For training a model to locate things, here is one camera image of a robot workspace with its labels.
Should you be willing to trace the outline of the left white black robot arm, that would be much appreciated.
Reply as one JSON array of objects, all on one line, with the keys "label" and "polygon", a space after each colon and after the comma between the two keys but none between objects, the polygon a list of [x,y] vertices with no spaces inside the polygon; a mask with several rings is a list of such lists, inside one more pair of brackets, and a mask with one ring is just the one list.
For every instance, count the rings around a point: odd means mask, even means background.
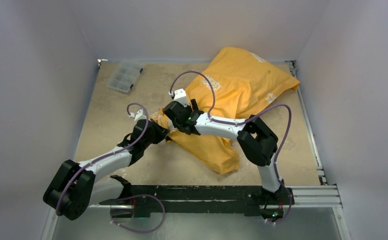
[{"label": "left white black robot arm", "polygon": [[108,174],[135,164],[151,144],[158,144],[169,130],[153,120],[138,120],[124,140],[112,150],[82,162],[64,161],[47,187],[43,202],[69,220],[87,209],[94,185]]}]

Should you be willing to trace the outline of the orange Mickey Mouse pillowcase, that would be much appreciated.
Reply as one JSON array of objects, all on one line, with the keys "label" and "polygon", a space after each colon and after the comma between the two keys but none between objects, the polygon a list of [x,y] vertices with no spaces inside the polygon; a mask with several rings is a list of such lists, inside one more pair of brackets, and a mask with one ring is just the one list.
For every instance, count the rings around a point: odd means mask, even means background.
[{"label": "orange Mickey Mouse pillowcase", "polygon": [[[237,47],[224,47],[203,71],[185,88],[200,110],[217,117],[246,119],[270,105],[300,82],[258,55]],[[209,169],[223,175],[240,167],[240,156],[231,140],[213,135],[187,135],[170,127],[162,110],[151,118],[170,130],[169,137],[197,157]]]}]

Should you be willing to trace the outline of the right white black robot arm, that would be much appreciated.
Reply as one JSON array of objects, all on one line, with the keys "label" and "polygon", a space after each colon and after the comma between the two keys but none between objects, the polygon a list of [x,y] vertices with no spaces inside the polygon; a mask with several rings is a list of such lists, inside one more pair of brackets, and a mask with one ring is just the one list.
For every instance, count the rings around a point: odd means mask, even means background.
[{"label": "right white black robot arm", "polygon": [[261,178],[260,196],[266,202],[273,204],[280,199],[293,198],[277,170],[278,137],[258,115],[251,115],[248,119],[208,116],[201,110],[177,101],[169,103],[163,112],[174,127],[185,134],[217,136],[237,141],[247,160],[258,168]]}]

